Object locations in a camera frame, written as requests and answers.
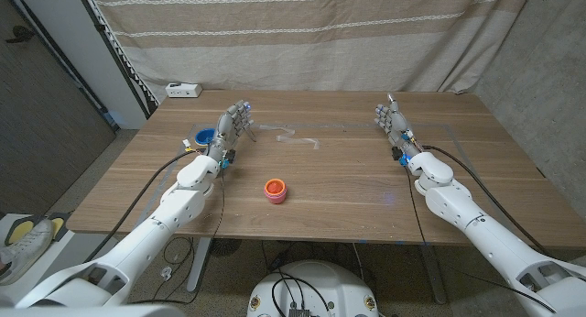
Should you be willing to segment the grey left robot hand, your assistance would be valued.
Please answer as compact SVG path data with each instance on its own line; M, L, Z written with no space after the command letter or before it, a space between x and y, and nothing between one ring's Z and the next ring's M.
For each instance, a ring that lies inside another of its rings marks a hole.
M242 134L247 134L256 142L251 128L254 121L251 119L250 109L251 105L241 100L220 115L212 141L207 147L208 157L222 165L227 158L233 158L235 155L235 147Z

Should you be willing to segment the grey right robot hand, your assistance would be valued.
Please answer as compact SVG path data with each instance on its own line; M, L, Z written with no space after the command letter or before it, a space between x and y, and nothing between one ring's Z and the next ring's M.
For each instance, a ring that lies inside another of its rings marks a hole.
M374 122L381 127L392 147L394 160L409 162L422 151L412 131L412 126L399 111L394 95L387 94L388 105L379 104L375 108Z

